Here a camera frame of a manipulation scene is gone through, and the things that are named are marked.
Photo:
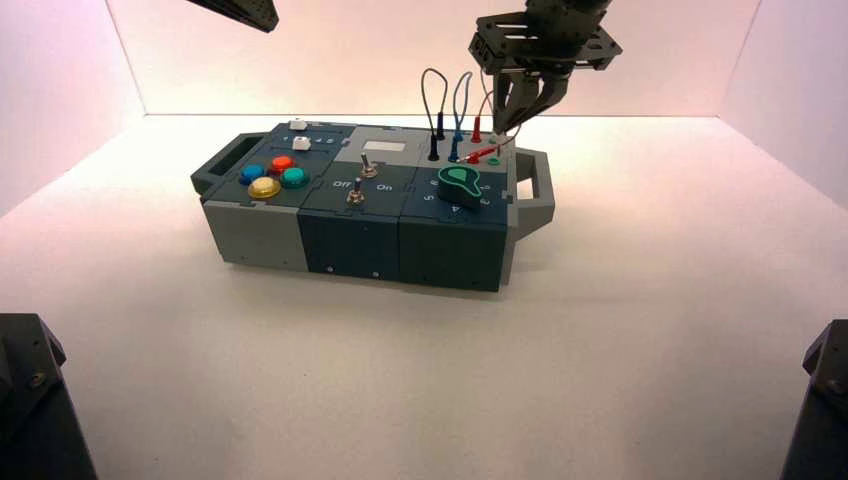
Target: blue cable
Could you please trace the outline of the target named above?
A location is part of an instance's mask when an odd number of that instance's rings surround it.
[[[448,161],[455,162],[459,160],[459,142],[462,141],[462,122],[465,121],[465,114],[468,112],[468,90],[471,87],[471,77],[474,74],[471,72],[465,72],[459,77],[459,81],[456,83],[456,88],[453,89],[453,118],[456,121],[456,131],[453,135],[453,142],[451,145],[451,154],[448,157]],[[462,107],[462,116],[459,115],[456,109],[456,97],[459,95],[459,87],[462,86],[462,81],[465,80],[465,103]]]

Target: push button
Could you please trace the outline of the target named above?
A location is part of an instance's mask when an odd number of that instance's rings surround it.
[[[283,187],[288,189],[300,188],[309,183],[309,175],[306,170],[297,167],[286,169],[281,178]]]
[[[242,185],[250,185],[254,180],[265,175],[265,169],[261,165],[247,165],[241,169],[239,183]]]
[[[271,177],[259,177],[247,187],[247,194],[255,199],[271,198],[280,193],[280,182]]]
[[[292,160],[291,157],[285,155],[277,157],[274,160],[271,160],[271,166],[268,168],[268,174],[280,176],[283,172],[292,167],[294,167],[294,160]]]

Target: carrying handle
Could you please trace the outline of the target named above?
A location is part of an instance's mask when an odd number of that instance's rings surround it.
[[[208,162],[191,175],[194,191],[203,195],[218,183],[239,160],[244,158],[253,147],[268,133],[243,133],[233,139],[226,147],[216,153]]]
[[[548,156],[544,152],[515,149],[515,167],[517,180],[530,179],[533,183],[533,198],[519,199],[518,239],[524,238],[536,230],[551,223],[554,218],[554,187],[551,182],[551,169]]]

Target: gray cable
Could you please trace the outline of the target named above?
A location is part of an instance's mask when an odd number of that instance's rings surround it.
[[[483,92],[488,92],[489,90],[486,88],[486,76],[483,74],[483,67],[480,67],[480,85],[483,85]],[[494,93],[495,86],[492,85],[492,92]],[[486,101],[489,102],[489,111],[492,112],[492,115],[495,115],[495,107],[492,106],[492,99],[489,96],[486,96]]]
[[[474,74],[471,72],[465,72],[459,77],[459,81],[456,82],[456,88],[453,89],[453,118],[456,120],[456,131],[457,133],[462,127],[462,122],[465,121],[465,114],[468,112],[468,90],[471,87],[471,77]],[[459,87],[462,85],[462,80],[465,79],[465,105],[462,107],[462,117],[457,114],[456,111],[456,96],[459,94]]]
[[[433,72],[436,75],[440,76],[442,78],[442,81],[445,82],[445,89],[442,92],[442,109],[439,110],[440,112],[445,111],[445,101],[448,99],[448,79],[444,75],[442,75],[442,72],[440,72],[440,71],[438,71],[438,70],[436,70],[435,68],[432,68],[432,67],[427,67],[426,69],[424,69],[424,72],[421,74],[421,98],[424,100],[424,110],[427,112],[427,121],[430,122],[430,133],[433,134],[433,136],[435,136],[436,135],[436,129],[433,127],[433,116],[430,114],[430,106],[427,105],[427,93],[424,91],[424,79],[427,77],[427,74],[430,73],[430,72]]]

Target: white backdrop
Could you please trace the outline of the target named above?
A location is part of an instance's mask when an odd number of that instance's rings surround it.
[[[0,216],[143,114],[102,1],[0,1]]]
[[[421,113],[426,65],[454,79],[477,17],[522,0],[276,0],[271,35],[181,0],[108,0],[148,113]],[[615,0],[624,47],[555,113],[715,115],[758,0]]]
[[[721,117],[848,208],[848,3],[763,0]]]

